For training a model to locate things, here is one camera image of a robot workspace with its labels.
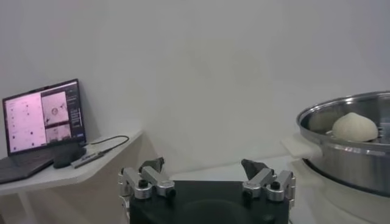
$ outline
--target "white shelf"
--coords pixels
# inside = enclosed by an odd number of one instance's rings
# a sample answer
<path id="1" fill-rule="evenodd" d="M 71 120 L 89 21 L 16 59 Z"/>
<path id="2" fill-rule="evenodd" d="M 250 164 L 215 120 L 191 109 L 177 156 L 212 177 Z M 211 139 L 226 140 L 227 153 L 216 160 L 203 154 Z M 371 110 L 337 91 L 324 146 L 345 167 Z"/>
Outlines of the white shelf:
<path id="1" fill-rule="evenodd" d="M 141 129 L 136 129 L 130 133 L 125 134 L 130 138 L 130 140 L 125 144 L 113 149 L 111 152 L 108 152 L 102 158 L 99 158 L 78 169 L 73 169 L 71 166 L 62 169 L 55 169 L 53 166 L 50 166 L 28 179 L 7 184 L 0 184 L 0 195 L 29 192 L 51 187 L 81 183 L 95 175 L 113 158 L 118 156 L 124 149 L 126 149 L 134 140 L 141 136 L 141 134 Z M 109 137 L 110 136 L 104 136 L 95 141 L 103 140 Z M 123 141 L 123 139 L 113 139 L 112 141 L 97 145 L 95 149 L 88 149 L 88 151 L 104 150 L 110 145 L 116 145 L 121 141 Z"/>

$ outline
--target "white table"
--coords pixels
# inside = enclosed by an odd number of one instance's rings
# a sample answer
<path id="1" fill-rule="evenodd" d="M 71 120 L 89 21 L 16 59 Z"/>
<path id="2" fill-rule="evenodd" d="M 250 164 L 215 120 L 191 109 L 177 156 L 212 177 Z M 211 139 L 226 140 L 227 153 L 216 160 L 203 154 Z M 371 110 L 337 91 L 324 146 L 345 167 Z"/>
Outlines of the white table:
<path id="1" fill-rule="evenodd" d="M 7 184 L 0 184 L 0 195 L 18 194 L 22 202 L 23 208 L 26 212 L 29 223 L 38 224 L 36 215 L 34 214 L 34 210 L 31 207 L 31 203 L 27 195 L 28 192 L 70 184 L 77 184 L 91 178 L 104 166 L 106 166 L 113 158 L 118 156 L 124 149 L 128 148 L 128 146 L 134 140 L 140 137 L 141 134 L 142 131 L 140 128 L 134 129 L 134 131 L 131 131 L 130 133 L 125 133 L 125 135 L 130 138 L 129 141 L 108 152 L 102 158 L 99 158 L 78 169 L 73 169 L 70 166 L 62 169 L 55 169 L 53 168 L 53 166 L 50 166 L 26 180 Z M 110 136 L 104 136 L 92 142 L 97 142 L 109 137 Z M 102 144 L 88 146 L 87 153 L 107 149 L 110 146 L 122 142 L 123 140 L 123 138 L 113 139 Z"/>

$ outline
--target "white wall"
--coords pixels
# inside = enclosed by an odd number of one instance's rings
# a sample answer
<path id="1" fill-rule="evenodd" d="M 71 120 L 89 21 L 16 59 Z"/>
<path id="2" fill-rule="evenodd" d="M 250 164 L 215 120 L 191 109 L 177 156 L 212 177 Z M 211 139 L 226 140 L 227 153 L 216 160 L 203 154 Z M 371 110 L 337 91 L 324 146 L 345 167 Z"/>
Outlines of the white wall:
<path id="1" fill-rule="evenodd" d="M 78 77 L 89 134 L 140 120 L 169 173 L 280 155 L 303 108 L 389 88 L 389 9 L 387 0 L 2 0 L 0 97 Z"/>

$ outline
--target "laptop screen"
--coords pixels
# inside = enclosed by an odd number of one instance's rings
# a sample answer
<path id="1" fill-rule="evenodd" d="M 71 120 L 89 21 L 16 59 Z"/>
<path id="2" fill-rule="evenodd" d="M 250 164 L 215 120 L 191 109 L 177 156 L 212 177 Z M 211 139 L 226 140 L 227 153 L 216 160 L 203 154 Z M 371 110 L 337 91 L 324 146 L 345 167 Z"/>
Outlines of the laptop screen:
<path id="1" fill-rule="evenodd" d="M 72 80 L 3 100 L 9 153 L 85 141 L 79 83 Z"/>

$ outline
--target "pot handle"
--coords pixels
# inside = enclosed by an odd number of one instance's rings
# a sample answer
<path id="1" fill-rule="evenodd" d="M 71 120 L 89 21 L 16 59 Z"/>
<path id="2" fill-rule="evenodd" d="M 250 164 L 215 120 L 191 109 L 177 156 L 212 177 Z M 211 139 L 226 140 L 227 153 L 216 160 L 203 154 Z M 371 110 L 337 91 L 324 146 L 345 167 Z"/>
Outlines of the pot handle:
<path id="1" fill-rule="evenodd" d="M 295 159 L 322 157 L 321 148 L 315 143 L 305 139 L 300 133 L 295 133 L 292 136 L 283 139 L 281 143 Z"/>

